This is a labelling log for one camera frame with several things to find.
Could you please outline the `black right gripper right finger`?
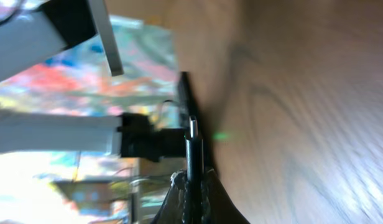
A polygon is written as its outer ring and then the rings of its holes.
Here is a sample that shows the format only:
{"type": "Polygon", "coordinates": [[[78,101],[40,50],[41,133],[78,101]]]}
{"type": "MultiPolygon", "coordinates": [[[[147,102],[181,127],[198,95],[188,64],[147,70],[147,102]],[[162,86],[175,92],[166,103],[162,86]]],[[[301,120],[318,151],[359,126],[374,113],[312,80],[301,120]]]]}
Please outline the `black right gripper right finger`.
{"type": "Polygon", "coordinates": [[[233,204],[212,167],[205,170],[201,189],[203,195],[203,223],[249,224],[249,221],[233,204]]]}

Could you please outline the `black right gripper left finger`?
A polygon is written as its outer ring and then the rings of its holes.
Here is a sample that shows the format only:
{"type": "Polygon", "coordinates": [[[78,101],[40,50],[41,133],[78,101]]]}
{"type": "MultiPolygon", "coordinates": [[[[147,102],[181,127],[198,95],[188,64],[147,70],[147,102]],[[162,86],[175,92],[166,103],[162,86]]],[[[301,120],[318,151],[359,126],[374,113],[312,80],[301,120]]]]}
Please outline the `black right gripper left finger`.
{"type": "Polygon", "coordinates": [[[170,188],[151,224],[182,224],[187,172],[178,170],[171,175],[170,188]]]}

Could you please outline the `rose gold Galaxy smartphone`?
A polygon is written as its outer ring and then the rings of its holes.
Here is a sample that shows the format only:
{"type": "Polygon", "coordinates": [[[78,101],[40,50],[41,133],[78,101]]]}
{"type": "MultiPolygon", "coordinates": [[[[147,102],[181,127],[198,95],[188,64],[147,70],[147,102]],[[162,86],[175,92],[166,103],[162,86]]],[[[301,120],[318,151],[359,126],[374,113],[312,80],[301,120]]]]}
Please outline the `rose gold Galaxy smartphone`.
{"type": "Polygon", "coordinates": [[[105,1],[88,0],[88,6],[96,31],[101,39],[111,75],[113,77],[123,75],[124,69],[105,1]]]}

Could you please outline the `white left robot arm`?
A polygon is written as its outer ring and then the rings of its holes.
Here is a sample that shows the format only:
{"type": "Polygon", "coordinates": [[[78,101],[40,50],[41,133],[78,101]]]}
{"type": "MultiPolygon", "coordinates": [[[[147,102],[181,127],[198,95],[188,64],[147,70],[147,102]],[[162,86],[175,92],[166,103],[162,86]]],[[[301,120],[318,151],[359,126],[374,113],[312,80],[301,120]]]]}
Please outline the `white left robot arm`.
{"type": "Polygon", "coordinates": [[[0,1],[0,153],[184,157],[172,35],[103,1],[0,1]]]}

